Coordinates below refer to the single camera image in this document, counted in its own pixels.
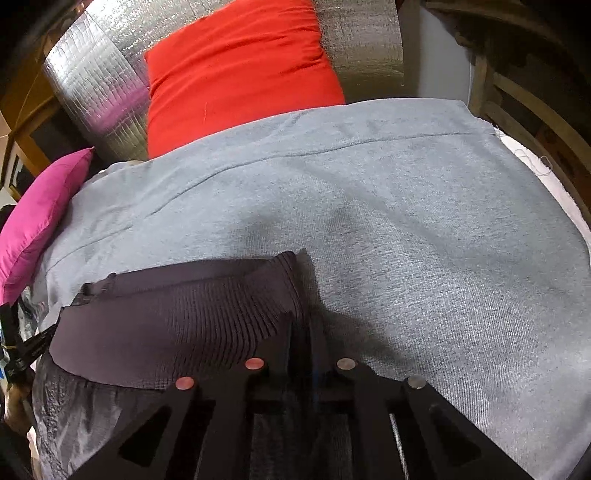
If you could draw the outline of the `left hand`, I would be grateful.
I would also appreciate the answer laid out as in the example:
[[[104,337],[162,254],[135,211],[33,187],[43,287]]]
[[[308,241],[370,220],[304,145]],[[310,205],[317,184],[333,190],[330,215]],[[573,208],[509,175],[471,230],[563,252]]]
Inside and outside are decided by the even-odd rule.
[[[26,437],[32,428],[32,420],[25,409],[32,387],[25,384],[11,384],[4,401],[4,423],[16,434]]]

